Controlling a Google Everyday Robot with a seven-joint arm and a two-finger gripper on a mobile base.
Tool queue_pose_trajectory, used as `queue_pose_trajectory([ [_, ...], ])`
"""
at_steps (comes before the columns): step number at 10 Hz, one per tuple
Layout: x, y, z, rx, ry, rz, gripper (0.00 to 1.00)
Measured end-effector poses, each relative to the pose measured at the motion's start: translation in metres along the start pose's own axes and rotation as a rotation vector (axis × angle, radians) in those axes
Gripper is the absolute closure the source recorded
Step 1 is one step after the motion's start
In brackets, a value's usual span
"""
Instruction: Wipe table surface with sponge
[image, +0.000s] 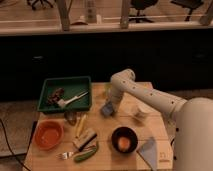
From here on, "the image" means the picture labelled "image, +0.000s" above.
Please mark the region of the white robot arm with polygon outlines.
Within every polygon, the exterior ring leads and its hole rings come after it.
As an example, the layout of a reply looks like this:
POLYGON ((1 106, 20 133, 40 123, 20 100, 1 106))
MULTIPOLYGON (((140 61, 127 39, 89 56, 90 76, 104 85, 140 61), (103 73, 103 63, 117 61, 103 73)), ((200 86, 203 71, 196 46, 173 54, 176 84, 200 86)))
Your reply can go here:
POLYGON ((213 100, 184 98, 135 82, 135 73, 125 69, 110 78, 109 101, 118 110, 128 93, 176 121, 174 171, 213 171, 213 100))

